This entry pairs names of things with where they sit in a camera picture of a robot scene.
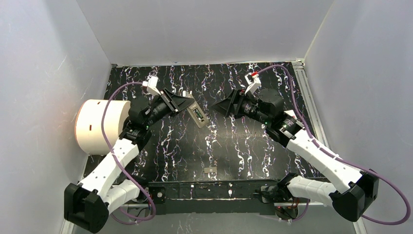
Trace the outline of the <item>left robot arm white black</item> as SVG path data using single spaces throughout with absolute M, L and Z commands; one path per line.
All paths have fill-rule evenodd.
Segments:
M 86 177 L 64 190 L 64 219 L 91 232 L 99 232 L 109 215 L 144 194 L 132 176 L 115 185 L 126 166 L 139 155 L 151 137 L 150 127 L 194 103 L 192 97 L 167 89 L 154 92 L 152 101 L 90 99 L 82 104 L 75 121 L 80 148 L 104 159 Z

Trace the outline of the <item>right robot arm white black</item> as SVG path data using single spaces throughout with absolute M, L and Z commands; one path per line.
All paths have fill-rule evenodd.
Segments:
M 258 190 L 265 201 L 306 198 L 331 206 L 340 216 L 355 222 L 376 199 L 378 178 L 332 157 L 301 121 L 284 110 L 284 100 L 274 89 L 262 89 L 257 97 L 242 89 L 232 90 L 212 109 L 225 117 L 248 117 L 264 124 L 271 139 L 304 158 L 328 179 L 322 182 L 289 173 L 275 186 Z

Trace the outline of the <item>white remote control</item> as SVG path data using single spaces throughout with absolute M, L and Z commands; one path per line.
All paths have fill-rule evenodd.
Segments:
M 198 102 L 195 100 L 195 98 L 193 97 L 191 93 L 186 93 L 185 97 L 191 98 L 194 100 L 194 102 L 190 106 L 187 107 L 187 111 L 189 112 L 193 121 L 195 122 L 198 128 L 205 127 L 209 123 L 209 120 L 206 117 L 203 109 L 201 108 L 201 106 L 198 104 Z

